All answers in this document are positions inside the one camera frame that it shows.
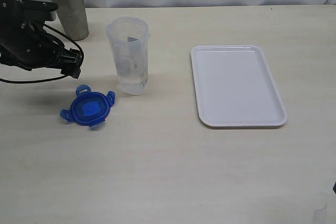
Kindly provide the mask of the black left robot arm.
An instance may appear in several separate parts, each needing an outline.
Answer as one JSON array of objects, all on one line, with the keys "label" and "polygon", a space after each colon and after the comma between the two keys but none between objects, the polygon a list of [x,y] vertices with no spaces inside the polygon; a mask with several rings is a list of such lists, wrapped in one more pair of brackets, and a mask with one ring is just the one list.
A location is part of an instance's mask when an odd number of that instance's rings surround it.
[{"label": "black left robot arm", "polygon": [[66,49],[64,43],[45,31],[55,20],[58,5],[31,0],[1,0],[1,64],[31,71],[52,68],[61,78],[77,79],[83,51]]}]

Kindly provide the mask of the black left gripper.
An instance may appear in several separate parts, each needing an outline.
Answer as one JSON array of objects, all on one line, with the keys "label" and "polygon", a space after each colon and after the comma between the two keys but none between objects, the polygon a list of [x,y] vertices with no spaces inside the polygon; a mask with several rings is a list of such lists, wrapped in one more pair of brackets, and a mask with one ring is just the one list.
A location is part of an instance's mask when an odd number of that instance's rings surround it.
[{"label": "black left gripper", "polygon": [[1,19],[1,64],[31,71],[37,68],[60,69],[61,74],[78,79],[80,51],[58,45],[59,40],[43,29],[43,20],[10,21]]}]

